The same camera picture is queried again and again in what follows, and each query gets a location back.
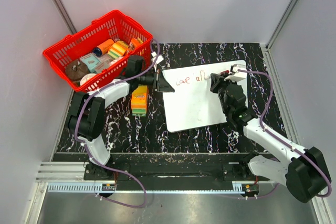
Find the white whiteboard black frame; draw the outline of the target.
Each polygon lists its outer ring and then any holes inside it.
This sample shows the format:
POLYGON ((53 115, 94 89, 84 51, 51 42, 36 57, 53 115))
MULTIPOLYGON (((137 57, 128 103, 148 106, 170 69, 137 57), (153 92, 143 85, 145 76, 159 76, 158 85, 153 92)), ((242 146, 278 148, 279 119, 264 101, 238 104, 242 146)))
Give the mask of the white whiteboard black frame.
POLYGON ((235 64, 246 66, 246 61, 235 60, 164 70, 165 79, 175 90, 163 93, 167 130, 178 132, 225 123, 226 117, 218 95, 210 91, 211 73, 220 74, 230 70, 235 64))

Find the red capped whiteboard marker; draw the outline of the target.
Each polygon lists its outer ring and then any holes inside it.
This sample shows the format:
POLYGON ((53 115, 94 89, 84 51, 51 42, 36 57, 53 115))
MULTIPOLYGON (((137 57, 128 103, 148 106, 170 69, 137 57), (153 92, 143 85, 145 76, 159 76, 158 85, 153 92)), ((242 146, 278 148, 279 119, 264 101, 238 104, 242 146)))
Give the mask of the red capped whiteboard marker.
POLYGON ((212 76, 219 76, 221 72, 210 73, 204 77, 204 79, 211 79, 212 76))

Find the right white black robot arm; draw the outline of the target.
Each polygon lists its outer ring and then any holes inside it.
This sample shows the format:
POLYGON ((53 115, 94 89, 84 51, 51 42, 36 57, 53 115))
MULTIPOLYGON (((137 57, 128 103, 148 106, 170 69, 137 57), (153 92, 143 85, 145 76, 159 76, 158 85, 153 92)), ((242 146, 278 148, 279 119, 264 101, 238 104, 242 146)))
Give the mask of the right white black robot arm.
POLYGON ((212 73, 210 91, 218 95, 226 121, 248 139, 266 149, 274 159, 250 154, 239 166, 245 180, 254 176, 270 179, 285 186, 302 203, 314 197, 327 198, 332 193, 331 176, 323 153, 316 147, 305 148, 282 136, 263 122, 245 102, 247 97, 239 81, 250 73, 233 65, 220 74, 212 73))

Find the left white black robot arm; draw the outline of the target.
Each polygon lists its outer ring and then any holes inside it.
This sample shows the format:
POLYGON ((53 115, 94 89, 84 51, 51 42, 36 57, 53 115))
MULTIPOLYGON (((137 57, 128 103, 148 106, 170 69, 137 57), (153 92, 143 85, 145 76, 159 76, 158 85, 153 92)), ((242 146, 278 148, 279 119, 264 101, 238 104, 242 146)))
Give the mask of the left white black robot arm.
POLYGON ((105 110, 108 106, 124 98, 140 85, 152 86, 156 92, 174 92, 160 68, 151 64, 143 70, 144 59, 130 56, 120 75, 109 84, 91 92, 76 92, 66 118, 66 127, 73 132, 87 151, 89 160, 96 166, 96 174, 101 179, 112 177, 114 168, 108 163, 110 152, 102 138, 105 110))

